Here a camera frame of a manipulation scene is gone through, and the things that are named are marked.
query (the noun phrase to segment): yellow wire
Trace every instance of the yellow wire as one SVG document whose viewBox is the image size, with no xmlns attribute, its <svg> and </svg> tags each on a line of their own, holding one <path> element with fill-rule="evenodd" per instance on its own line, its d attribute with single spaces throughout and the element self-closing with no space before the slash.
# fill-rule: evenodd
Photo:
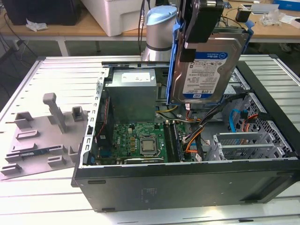
<svg viewBox="0 0 300 225">
<path fill-rule="evenodd" d="M 172 109 L 166 109 L 166 110 L 159 110 L 159 111 L 155 111 L 156 113 L 169 113 L 169 112 L 172 112 L 174 111 L 175 109 L 178 108 L 178 105 L 176 105 L 174 108 Z"/>
</svg>

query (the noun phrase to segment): white box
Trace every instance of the white box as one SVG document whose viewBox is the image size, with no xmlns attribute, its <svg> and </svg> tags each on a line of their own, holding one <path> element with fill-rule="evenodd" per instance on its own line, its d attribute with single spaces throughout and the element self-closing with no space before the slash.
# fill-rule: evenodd
<svg viewBox="0 0 300 225">
<path fill-rule="evenodd" d="M 82 2 L 108 36 L 116 36 L 138 28 L 142 0 L 82 0 Z M 150 6 L 155 7 L 155 0 L 150 0 Z M 145 19 L 148 10 L 148 3 L 145 0 Z"/>
</svg>

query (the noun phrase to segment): white plastic bag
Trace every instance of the white plastic bag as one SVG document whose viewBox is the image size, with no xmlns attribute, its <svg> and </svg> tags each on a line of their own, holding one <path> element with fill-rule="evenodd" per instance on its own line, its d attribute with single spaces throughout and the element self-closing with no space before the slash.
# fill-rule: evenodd
<svg viewBox="0 0 300 225">
<path fill-rule="evenodd" d="M 268 14 L 262 15 L 259 19 L 260 24 L 264 26 L 268 25 L 281 25 L 280 20 L 285 16 L 285 13 L 281 13 L 278 9 L 275 9 Z"/>
<path fill-rule="evenodd" d="M 26 20 L 27 20 L 26 27 L 28 27 L 30 30 L 37 32 L 38 30 L 48 29 L 47 24 L 45 23 L 36 23 L 36 22 L 31 22 L 28 19 Z"/>
</svg>

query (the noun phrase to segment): black box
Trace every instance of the black box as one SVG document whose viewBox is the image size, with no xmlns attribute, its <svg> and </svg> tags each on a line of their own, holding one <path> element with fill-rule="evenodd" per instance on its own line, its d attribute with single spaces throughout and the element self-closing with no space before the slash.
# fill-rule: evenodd
<svg viewBox="0 0 300 225">
<path fill-rule="evenodd" d="M 34 23 L 75 25 L 80 17 L 79 0 L 2 0 L 14 25 Z"/>
</svg>

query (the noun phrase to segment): white label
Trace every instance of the white label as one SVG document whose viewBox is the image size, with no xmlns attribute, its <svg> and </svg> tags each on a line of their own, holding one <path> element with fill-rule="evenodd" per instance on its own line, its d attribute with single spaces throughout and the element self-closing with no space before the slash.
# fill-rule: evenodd
<svg viewBox="0 0 300 225">
<path fill-rule="evenodd" d="M 122 83 L 126 82 L 150 82 L 150 73 L 123 73 Z"/>
<path fill-rule="evenodd" d="M 212 95 L 220 78 L 218 69 L 225 62 L 226 59 L 195 59 L 190 62 L 183 94 L 190 95 L 189 98 L 207 98 L 204 94 Z"/>
<path fill-rule="evenodd" d="M 186 103 L 186 110 L 189 110 L 189 111 L 191 110 L 189 103 Z"/>
<path fill-rule="evenodd" d="M 34 155 L 33 152 L 29 152 L 29 153 L 21 154 L 20 156 L 21 156 L 21 157 L 24 157 L 24 156 L 33 156 L 33 155 Z"/>
<path fill-rule="evenodd" d="M 210 140 L 203 140 L 204 144 L 203 145 L 210 145 Z"/>
<path fill-rule="evenodd" d="M 195 157 L 195 158 L 196 158 L 196 160 L 197 160 L 198 162 L 201 162 L 201 161 L 202 161 L 202 158 L 201 158 L 201 156 L 199 156 L 198 153 L 196 154 L 196 157 Z"/>
</svg>

